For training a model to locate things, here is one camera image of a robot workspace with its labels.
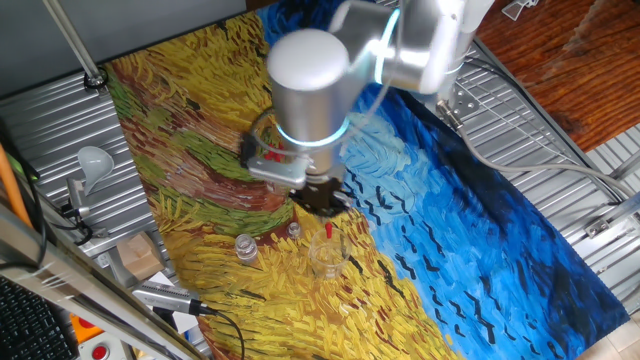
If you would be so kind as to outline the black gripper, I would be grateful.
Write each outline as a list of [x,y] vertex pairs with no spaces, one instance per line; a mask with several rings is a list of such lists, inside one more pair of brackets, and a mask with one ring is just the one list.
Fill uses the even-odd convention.
[[335,217],[351,209],[353,198],[341,191],[342,183],[332,178],[323,183],[307,183],[303,190],[291,190],[289,198],[318,217]]

